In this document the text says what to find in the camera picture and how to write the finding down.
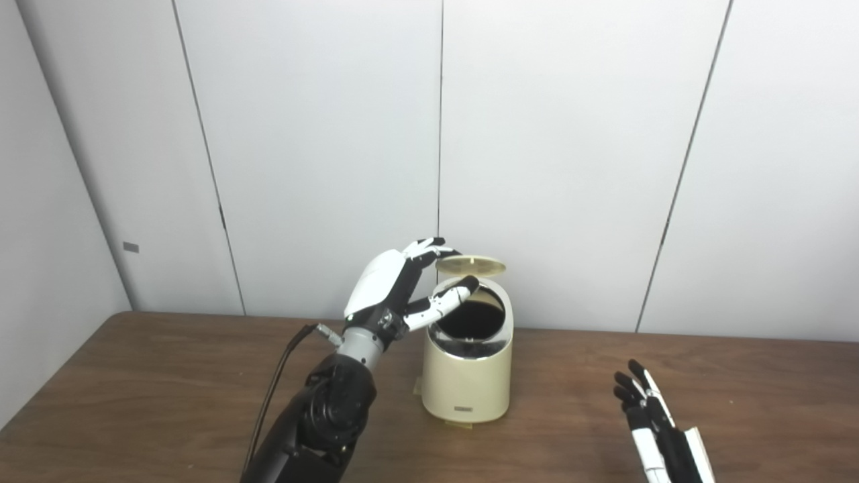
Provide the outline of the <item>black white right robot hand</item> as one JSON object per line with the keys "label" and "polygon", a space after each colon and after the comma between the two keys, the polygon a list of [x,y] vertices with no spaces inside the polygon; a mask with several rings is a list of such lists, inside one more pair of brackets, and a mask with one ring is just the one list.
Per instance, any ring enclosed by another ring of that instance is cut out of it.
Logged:
{"label": "black white right robot hand", "polygon": [[628,373],[614,373],[613,394],[621,403],[646,480],[715,482],[699,429],[678,428],[650,371],[636,360],[629,360],[627,367]]}

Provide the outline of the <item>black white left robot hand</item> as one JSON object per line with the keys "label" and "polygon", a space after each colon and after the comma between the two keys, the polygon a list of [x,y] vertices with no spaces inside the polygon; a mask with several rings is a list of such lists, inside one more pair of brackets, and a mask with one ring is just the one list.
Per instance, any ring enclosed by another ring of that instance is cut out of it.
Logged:
{"label": "black white left robot hand", "polygon": [[481,287],[472,275],[425,299],[411,300],[424,269],[436,260],[459,256],[445,243],[442,237],[418,239],[404,250],[387,250],[371,260],[344,309],[346,329],[366,330],[387,347],[463,305]]}

